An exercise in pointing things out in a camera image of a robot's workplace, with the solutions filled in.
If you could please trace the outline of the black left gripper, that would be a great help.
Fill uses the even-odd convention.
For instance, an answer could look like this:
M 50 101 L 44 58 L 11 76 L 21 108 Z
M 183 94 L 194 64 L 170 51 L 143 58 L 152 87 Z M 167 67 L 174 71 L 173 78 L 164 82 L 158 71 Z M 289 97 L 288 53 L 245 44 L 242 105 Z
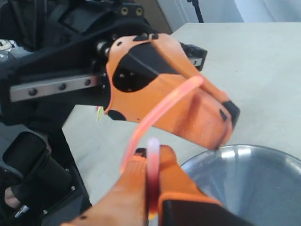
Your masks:
M 0 65 L 0 119 L 29 124 L 44 102 L 100 105 L 111 118 L 141 121 L 203 68 L 207 51 L 153 29 L 133 0 L 7 0 L 0 37 L 28 51 Z

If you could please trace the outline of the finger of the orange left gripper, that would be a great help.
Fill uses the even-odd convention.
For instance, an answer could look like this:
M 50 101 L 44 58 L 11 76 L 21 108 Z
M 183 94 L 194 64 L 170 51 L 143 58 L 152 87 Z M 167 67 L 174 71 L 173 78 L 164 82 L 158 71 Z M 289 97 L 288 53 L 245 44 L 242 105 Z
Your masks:
M 239 118 L 240 109 L 195 68 L 170 35 L 118 38 L 106 71 L 111 97 L 105 113 L 118 112 L 139 123 L 131 149 L 151 126 L 217 149 L 229 140 Z

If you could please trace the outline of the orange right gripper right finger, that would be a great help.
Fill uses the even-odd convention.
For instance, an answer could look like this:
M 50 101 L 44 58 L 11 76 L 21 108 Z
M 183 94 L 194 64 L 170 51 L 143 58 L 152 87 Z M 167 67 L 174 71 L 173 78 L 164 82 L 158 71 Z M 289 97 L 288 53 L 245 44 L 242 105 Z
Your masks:
M 160 226 L 251 226 L 203 193 L 177 163 L 174 150 L 160 146 L 158 224 Z

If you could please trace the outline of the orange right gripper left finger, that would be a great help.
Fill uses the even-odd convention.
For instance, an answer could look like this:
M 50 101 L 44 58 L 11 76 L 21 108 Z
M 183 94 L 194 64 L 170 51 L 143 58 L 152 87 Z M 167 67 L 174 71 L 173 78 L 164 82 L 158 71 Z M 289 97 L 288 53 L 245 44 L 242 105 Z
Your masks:
M 136 150 L 111 190 L 69 226 L 145 226 L 146 149 Z

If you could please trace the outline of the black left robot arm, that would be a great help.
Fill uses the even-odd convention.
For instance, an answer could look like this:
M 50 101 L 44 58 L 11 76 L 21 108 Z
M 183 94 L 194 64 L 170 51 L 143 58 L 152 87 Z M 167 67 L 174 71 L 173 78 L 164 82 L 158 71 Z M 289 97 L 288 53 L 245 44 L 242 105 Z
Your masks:
M 20 201 L 7 226 L 242 226 L 205 195 L 169 145 L 138 143 L 156 127 L 209 150 L 230 138 L 240 115 L 201 74 L 207 52 L 151 28 L 132 0 L 9 0 L 0 37 L 28 50 L 0 64 L 0 121 L 22 124 L 0 151 L 1 187 Z M 75 105 L 138 123 L 113 188 L 91 205 L 62 127 Z

